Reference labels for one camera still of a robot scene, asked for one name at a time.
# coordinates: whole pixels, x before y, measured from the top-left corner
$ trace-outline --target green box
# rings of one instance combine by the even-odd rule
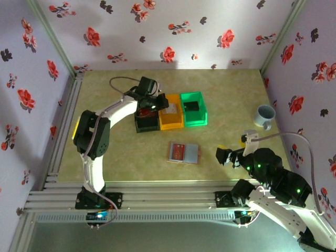
[[[208,113],[201,92],[180,93],[180,98],[185,127],[204,126],[208,124]]]

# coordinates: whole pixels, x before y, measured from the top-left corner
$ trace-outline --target red card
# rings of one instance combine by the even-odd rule
[[[173,153],[172,159],[183,161],[184,158],[184,144],[174,143],[173,144]]]

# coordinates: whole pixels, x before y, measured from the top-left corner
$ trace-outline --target small container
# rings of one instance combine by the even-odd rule
[[[159,111],[161,130],[179,129],[184,127],[183,110],[178,93],[166,94],[169,107]]]
[[[180,98],[185,127],[208,124],[208,113],[201,92],[180,93]]]
[[[140,109],[134,113],[137,133],[160,130],[159,114],[149,109]]]

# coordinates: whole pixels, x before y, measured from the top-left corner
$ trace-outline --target mug handle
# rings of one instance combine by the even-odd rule
[[[262,126],[264,127],[264,130],[270,130],[271,127],[272,127],[272,124],[271,124],[270,121],[266,121],[266,122],[263,123]]]

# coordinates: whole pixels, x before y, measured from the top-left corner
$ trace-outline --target robotic arm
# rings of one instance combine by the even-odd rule
[[[160,87],[155,80],[142,77],[138,86],[122,94],[120,101],[100,111],[86,110],[82,113],[72,136],[77,151],[81,154],[85,172],[85,181],[77,197],[76,209],[110,207],[102,171],[103,155],[109,147],[110,129],[139,109],[146,108],[151,113],[167,108],[168,100],[164,93],[158,94],[159,91]]]
[[[285,170],[281,158],[271,149],[258,149],[257,139],[256,131],[247,131],[242,136],[244,149],[218,148],[216,157],[222,165],[232,162],[233,168],[243,167],[252,178],[270,189],[275,199],[262,195],[248,181],[239,180],[231,191],[234,203],[264,213],[298,239],[306,251],[336,251],[336,232],[319,214],[310,185],[302,176]],[[276,200],[289,204],[291,211],[278,205]]]

